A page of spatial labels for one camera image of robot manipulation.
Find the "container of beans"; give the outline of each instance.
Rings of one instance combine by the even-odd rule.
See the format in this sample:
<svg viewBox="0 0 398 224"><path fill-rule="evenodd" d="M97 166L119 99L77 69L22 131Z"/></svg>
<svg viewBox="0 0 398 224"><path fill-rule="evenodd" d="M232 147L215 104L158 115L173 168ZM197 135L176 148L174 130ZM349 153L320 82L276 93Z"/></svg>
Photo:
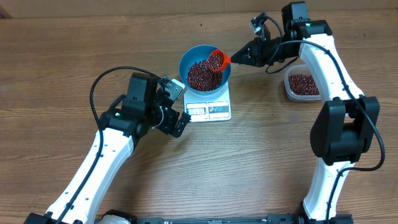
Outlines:
<svg viewBox="0 0 398 224"><path fill-rule="evenodd" d="M220 91L231 76L231 65L222 72L214 72L218 57L209 58L217 48L210 45L199 45L187 51L181 58L179 72L185 86L198 95L212 95Z"/></svg>
<svg viewBox="0 0 398 224"><path fill-rule="evenodd" d="M292 66L286 71L285 89L287 97L292 101L321 100L319 90L306 65Z"/></svg>

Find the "red beans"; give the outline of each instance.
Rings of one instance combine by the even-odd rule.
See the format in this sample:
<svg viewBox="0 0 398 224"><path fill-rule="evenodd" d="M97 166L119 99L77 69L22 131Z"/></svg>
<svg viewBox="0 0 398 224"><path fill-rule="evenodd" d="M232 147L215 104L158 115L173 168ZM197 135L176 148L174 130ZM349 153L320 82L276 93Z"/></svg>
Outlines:
<svg viewBox="0 0 398 224"><path fill-rule="evenodd" d="M213 54L209 56L208 66L210 69L217 70L223 65L223 56L220 54Z"/></svg>
<svg viewBox="0 0 398 224"><path fill-rule="evenodd" d="M210 70L208 61L202 60L201 62L195 62L189 67L187 81L194 90L211 91L221 85L223 73Z"/></svg>
<svg viewBox="0 0 398 224"><path fill-rule="evenodd" d="M311 75L289 75L289 85L292 92L297 95L319 95Z"/></svg>

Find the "wooden surface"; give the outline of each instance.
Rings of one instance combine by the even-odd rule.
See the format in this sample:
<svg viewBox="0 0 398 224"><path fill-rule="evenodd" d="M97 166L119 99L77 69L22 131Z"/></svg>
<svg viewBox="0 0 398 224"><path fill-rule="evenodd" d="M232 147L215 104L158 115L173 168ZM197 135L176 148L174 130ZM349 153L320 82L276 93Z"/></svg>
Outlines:
<svg viewBox="0 0 398 224"><path fill-rule="evenodd" d="M189 48L211 44L233 54L252 40L248 20L255 15L0 20L0 222L43 214L67 186L94 140L88 95L101 72L132 65L178 77ZM282 22L280 13L271 16ZM381 104L377 127L386 163L377 172L350 172L338 212L352 213L356 223L397 223L398 13L310 16L328 21L353 80ZM289 101L283 75L234 65L231 121L189 124L178 139L151 131L117 173L99 213L114 208L187 218L296 211L315 167L309 132L322 105ZM100 81L97 111L126 92L129 76L114 72ZM183 110L182 103L175 108ZM357 166L378 160L374 139Z"/></svg>
<svg viewBox="0 0 398 224"><path fill-rule="evenodd" d="M293 0L0 0L12 18L280 11ZM398 0L306 0L309 10L395 9Z"/></svg>

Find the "red scoop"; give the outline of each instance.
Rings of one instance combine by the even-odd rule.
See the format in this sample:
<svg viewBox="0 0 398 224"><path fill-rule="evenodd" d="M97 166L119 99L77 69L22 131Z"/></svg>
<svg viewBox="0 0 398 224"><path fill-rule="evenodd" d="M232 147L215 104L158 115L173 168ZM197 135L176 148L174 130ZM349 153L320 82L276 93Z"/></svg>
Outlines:
<svg viewBox="0 0 398 224"><path fill-rule="evenodd" d="M214 72L222 72L231 63L231 58L228 57L227 54L224 53L220 49L216 49L216 50L212 51L212 53L209 55L209 57L214 54L219 54L219 55L223 56L223 64L221 65L221 67L219 69L216 69L213 71Z"/></svg>

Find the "tabletop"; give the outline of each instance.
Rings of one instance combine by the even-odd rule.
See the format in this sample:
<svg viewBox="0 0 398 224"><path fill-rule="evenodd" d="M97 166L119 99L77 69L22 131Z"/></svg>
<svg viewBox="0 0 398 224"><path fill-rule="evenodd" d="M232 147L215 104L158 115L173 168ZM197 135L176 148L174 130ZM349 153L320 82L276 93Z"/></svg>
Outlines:
<svg viewBox="0 0 398 224"><path fill-rule="evenodd" d="M397 12L309 12L329 23L347 71L381 104L377 127L386 163L376 172L350 172L337 205L356 223L398 219ZM252 40L248 22L256 15L0 20L0 223L44 214L72 179L95 137L89 92L100 73L130 65L177 78L188 49L210 44L233 54ZM282 23L280 12L269 15ZM100 81L99 113L126 92L130 75L114 72ZM116 174L98 214L112 208L163 218L294 213L310 188L316 157L309 133L322 104L289 101L283 75L233 65L232 119L188 124L178 139L150 131ZM174 108L182 111L182 102ZM374 139L356 166L374 166L379 157Z"/></svg>

